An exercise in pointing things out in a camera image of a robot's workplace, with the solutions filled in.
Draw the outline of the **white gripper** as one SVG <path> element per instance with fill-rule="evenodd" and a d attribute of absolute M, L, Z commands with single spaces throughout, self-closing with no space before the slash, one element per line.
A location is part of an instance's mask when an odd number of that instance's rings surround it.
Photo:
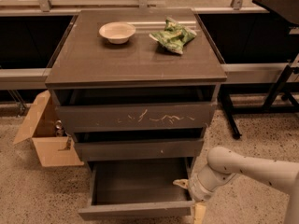
<path fill-rule="evenodd" d="M 200 203 L 196 203 L 193 207 L 193 223 L 203 224 L 207 202 L 215 193 L 215 191 L 238 177 L 238 174 L 225 174 L 213 170 L 208 165 L 202 168 L 193 167 L 190 172 L 189 179 L 176 179 L 173 181 L 175 186 L 182 189 L 188 189 L 190 196 Z"/>

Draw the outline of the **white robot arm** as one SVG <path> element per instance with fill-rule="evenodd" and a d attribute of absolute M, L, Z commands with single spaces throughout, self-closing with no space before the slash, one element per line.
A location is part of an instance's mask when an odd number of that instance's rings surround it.
<path fill-rule="evenodd" d="M 186 189 L 197 203 L 205 203 L 218 187 L 244 175 L 288 194 L 283 224 L 299 224 L 299 163 L 242 156 L 226 147 L 213 147 L 206 160 L 202 169 L 173 184 Z"/>

